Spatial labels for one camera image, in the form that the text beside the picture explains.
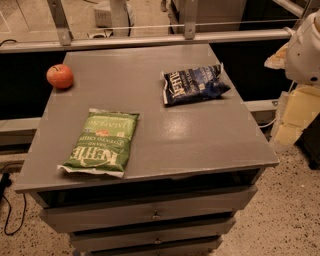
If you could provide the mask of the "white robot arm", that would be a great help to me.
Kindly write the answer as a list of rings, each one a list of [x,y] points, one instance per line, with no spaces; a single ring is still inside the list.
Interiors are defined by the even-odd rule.
[[[310,14],[291,36],[285,74],[299,84],[320,85],[320,10]]]

